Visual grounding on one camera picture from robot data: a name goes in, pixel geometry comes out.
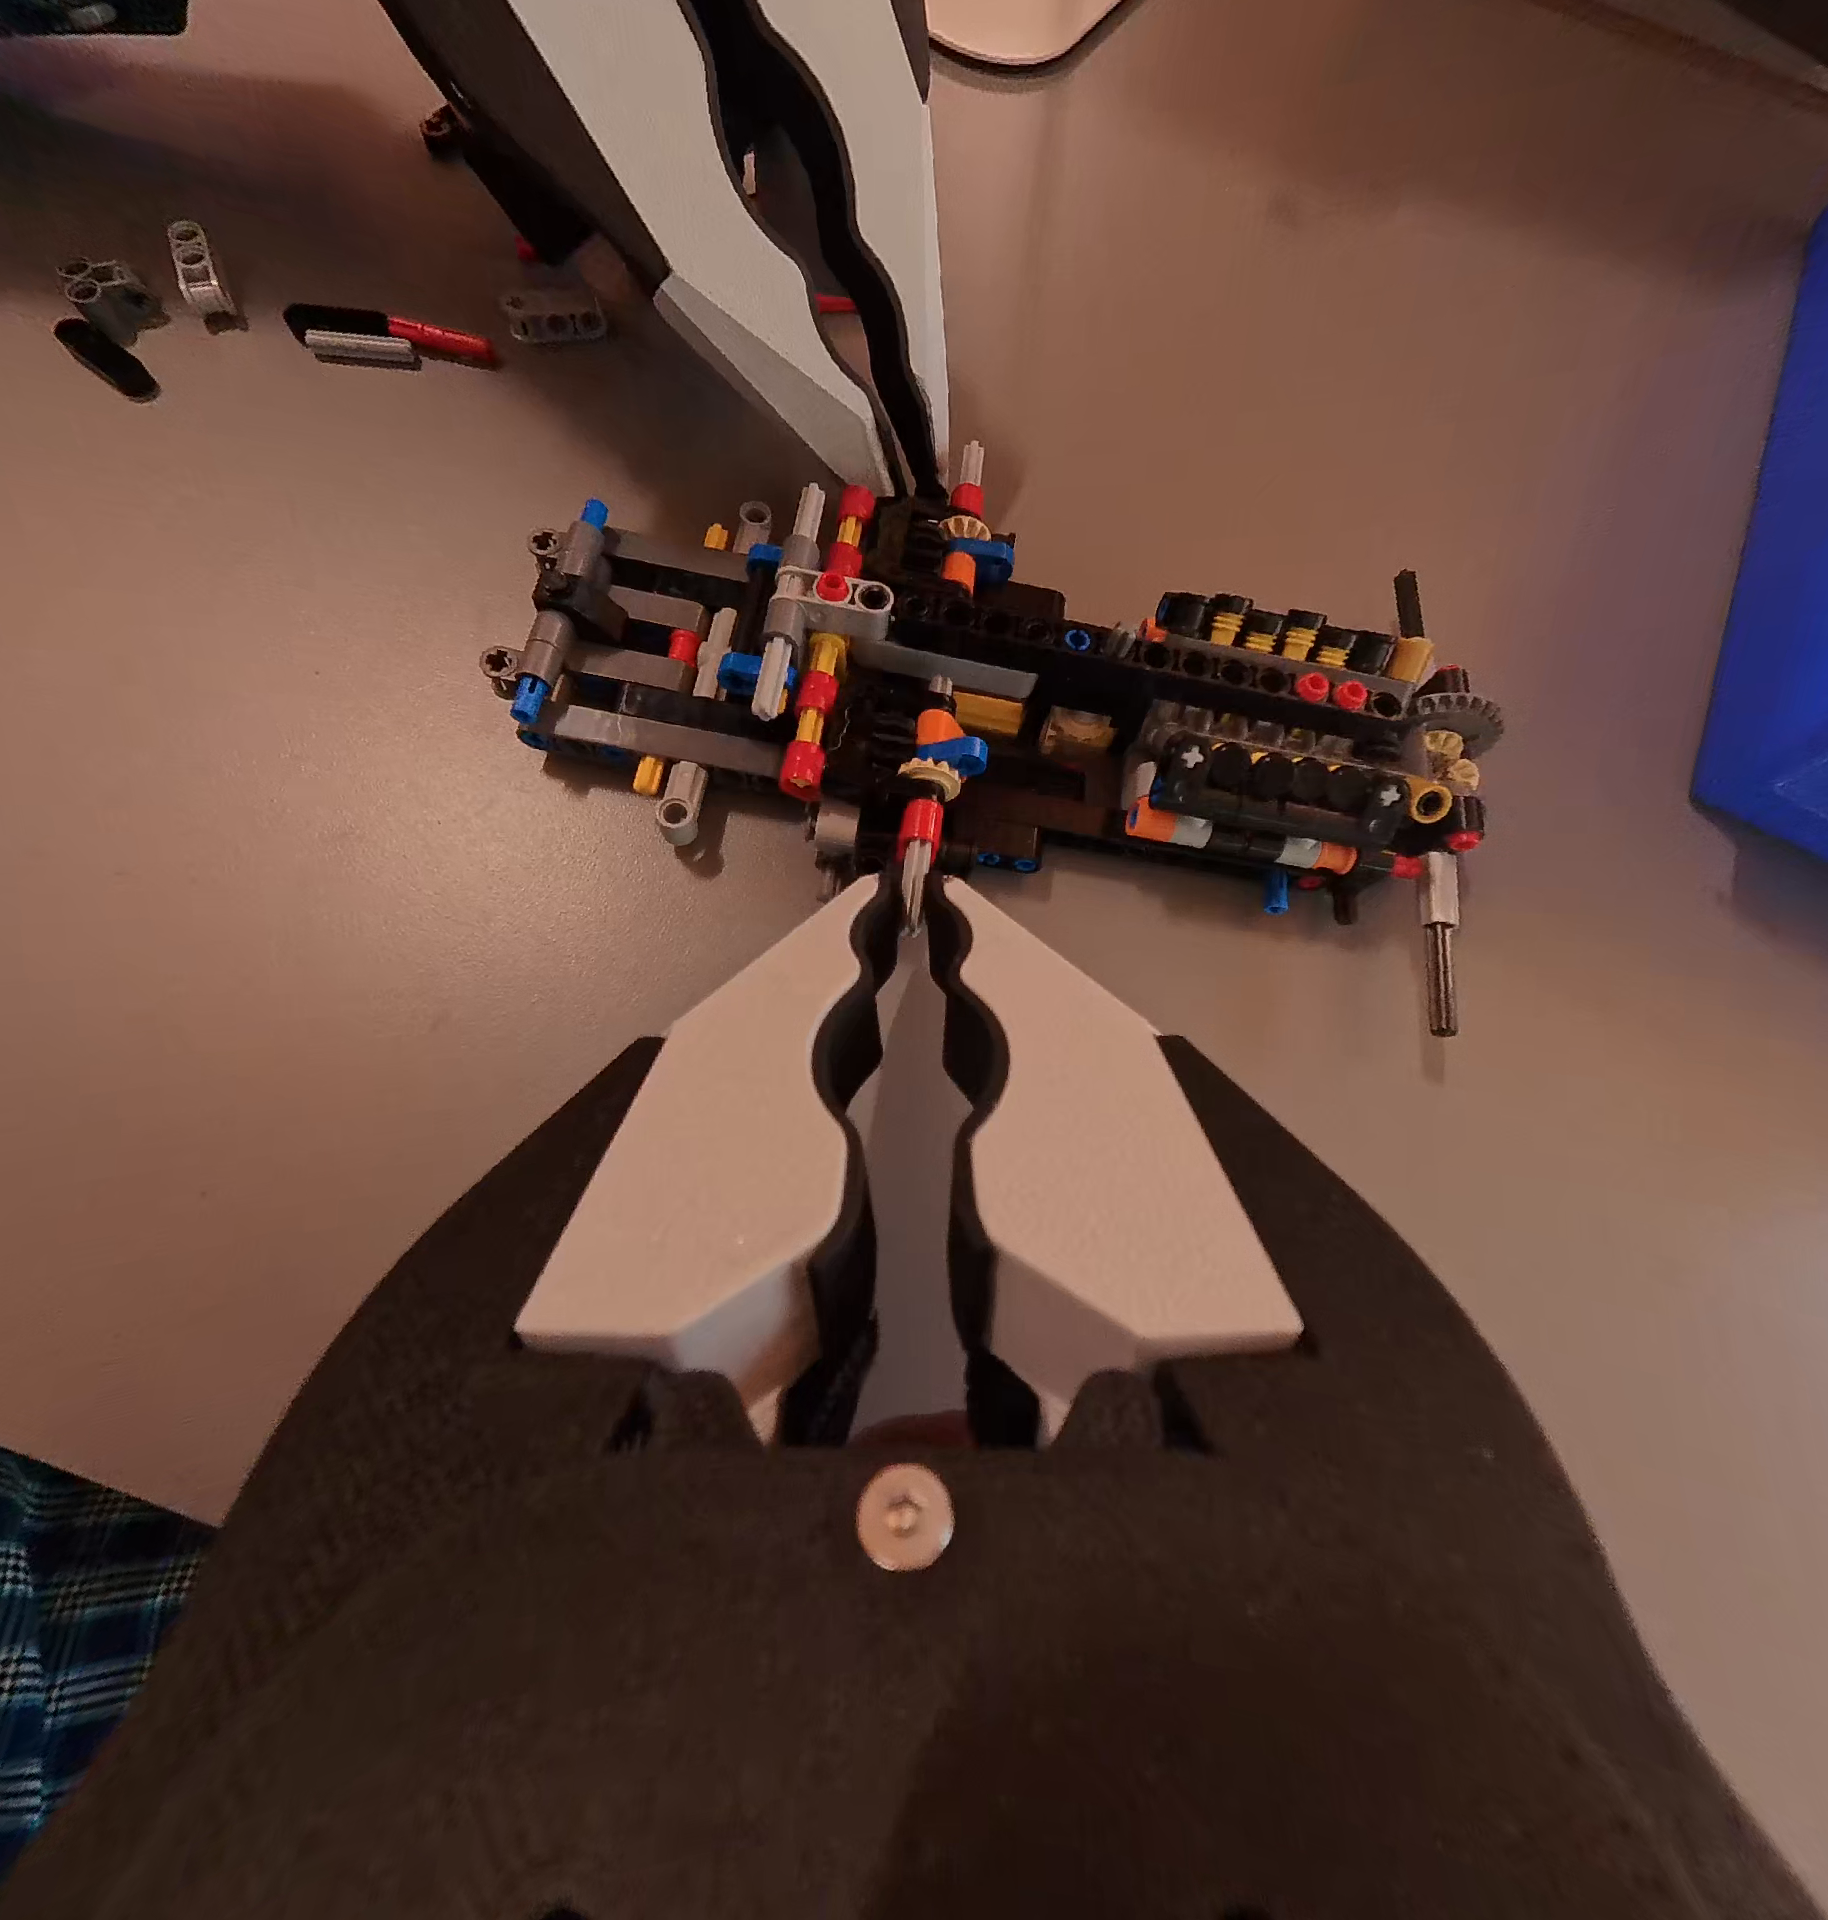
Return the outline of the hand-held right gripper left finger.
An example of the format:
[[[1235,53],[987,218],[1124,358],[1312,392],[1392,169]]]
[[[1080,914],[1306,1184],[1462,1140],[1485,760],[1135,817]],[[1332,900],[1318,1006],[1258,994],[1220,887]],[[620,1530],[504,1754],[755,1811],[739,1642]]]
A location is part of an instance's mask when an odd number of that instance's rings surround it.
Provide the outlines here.
[[[539,1352],[723,1373],[755,1432],[873,1330],[848,1106],[880,1066],[901,904],[854,883],[672,1020],[518,1311]]]

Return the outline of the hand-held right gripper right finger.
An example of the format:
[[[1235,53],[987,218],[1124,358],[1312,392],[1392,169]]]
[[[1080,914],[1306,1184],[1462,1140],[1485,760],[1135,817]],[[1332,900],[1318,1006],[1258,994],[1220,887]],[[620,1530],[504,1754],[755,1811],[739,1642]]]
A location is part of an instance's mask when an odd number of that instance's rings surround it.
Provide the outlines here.
[[[1093,1373],[1304,1332],[1161,1038],[962,879],[926,889],[947,998],[947,1277],[984,1444],[1052,1437]]]

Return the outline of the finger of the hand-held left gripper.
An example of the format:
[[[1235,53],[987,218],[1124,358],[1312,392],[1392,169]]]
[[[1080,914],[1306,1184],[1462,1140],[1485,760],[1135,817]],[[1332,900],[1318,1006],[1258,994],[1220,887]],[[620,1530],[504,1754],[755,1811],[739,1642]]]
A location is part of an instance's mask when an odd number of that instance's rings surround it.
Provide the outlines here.
[[[923,2],[774,2],[771,27],[815,89],[845,167],[845,209],[867,269],[854,291],[901,449],[920,486],[947,466],[947,329],[933,200],[930,34]]]
[[[461,153],[545,260],[603,236],[701,358],[832,472],[920,491],[837,269],[867,269],[771,5],[388,2]]]

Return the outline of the multicoloured lego vehicle chassis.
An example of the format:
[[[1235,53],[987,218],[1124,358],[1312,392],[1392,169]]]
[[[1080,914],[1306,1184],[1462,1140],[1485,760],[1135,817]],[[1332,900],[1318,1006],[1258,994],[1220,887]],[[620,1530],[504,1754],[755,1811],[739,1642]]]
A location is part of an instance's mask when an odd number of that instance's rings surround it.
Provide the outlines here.
[[[530,533],[531,622],[478,667],[539,754],[615,766],[672,847],[711,796],[801,807],[831,889],[1035,873],[1053,847],[1233,878],[1268,913],[1338,924],[1413,889],[1428,1033],[1458,1030],[1460,858],[1486,834],[1504,713],[1441,662],[1411,570],[1392,625],[1167,590],[1141,622],[1074,618],[1013,573],[960,474],[778,523],[746,500],[699,544],[619,529],[600,498]]]

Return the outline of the light grey lego connector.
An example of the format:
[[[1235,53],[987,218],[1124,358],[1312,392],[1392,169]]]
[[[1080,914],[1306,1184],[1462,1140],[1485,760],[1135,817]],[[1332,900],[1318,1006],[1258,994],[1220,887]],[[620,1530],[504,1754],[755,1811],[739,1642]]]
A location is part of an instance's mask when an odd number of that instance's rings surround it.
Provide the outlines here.
[[[164,237],[180,300],[206,327],[238,324],[240,311],[232,300],[206,227],[191,218],[176,218],[167,223]]]

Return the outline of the dark grey lego connector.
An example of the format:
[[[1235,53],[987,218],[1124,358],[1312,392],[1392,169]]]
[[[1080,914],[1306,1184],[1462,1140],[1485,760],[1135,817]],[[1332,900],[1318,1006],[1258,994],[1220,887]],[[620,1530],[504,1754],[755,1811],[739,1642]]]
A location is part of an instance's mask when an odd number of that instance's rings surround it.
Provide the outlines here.
[[[71,259],[57,269],[57,278],[74,312],[117,346],[132,346],[141,331],[167,322],[159,299],[119,259]]]

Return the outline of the black lego beam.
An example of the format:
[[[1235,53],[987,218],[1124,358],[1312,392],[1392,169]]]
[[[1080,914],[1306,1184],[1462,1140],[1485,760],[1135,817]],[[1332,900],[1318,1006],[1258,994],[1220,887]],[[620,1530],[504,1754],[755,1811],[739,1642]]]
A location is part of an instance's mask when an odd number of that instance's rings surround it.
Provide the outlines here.
[[[153,372],[132,352],[132,347],[100,331],[90,319],[68,317],[52,327],[57,343],[86,372],[110,386],[112,392],[136,403],[151,403],[159,396],[159,384]]]

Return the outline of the white tray edge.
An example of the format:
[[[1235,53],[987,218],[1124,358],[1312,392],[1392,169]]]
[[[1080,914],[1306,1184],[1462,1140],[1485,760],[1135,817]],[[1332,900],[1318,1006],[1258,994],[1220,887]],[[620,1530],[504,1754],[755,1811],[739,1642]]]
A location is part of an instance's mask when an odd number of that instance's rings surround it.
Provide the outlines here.
[[[1066,60],[1127,2],[926,2],[926,34],[953,60],[1007,72]]]

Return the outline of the blue plaid clothing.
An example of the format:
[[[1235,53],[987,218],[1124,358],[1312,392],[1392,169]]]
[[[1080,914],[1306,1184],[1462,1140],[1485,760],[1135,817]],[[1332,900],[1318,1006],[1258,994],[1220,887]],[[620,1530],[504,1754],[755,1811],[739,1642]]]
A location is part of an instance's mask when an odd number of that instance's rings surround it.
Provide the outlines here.
[[[212,1538],[0,1447],[0,1882],[127,1713]]]

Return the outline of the blue box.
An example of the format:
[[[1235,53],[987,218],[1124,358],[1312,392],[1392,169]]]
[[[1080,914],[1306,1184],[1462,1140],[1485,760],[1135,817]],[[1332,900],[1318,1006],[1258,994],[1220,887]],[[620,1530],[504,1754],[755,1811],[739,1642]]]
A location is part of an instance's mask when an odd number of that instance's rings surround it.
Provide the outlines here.
[[[1805,252],[1691,796],[1828,860],[1828,209]]]

